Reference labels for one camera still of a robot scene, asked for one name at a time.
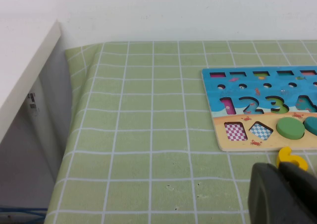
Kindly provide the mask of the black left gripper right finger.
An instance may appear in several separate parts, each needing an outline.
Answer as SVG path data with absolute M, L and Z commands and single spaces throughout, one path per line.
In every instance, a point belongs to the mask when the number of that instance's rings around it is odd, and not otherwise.
M 282 162 L 279 171 L 287 181 L 303 214 L 297 214 L 300 224 L 317 223 L 317 178 L 290 162 Z

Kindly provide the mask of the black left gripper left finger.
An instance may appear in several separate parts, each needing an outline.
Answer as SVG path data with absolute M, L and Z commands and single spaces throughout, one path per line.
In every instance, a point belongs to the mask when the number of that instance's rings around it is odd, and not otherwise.
M 267 163 L 252 167 L 248 208 L 252 224 L 299 224 L 303 214 L 279 167 Z

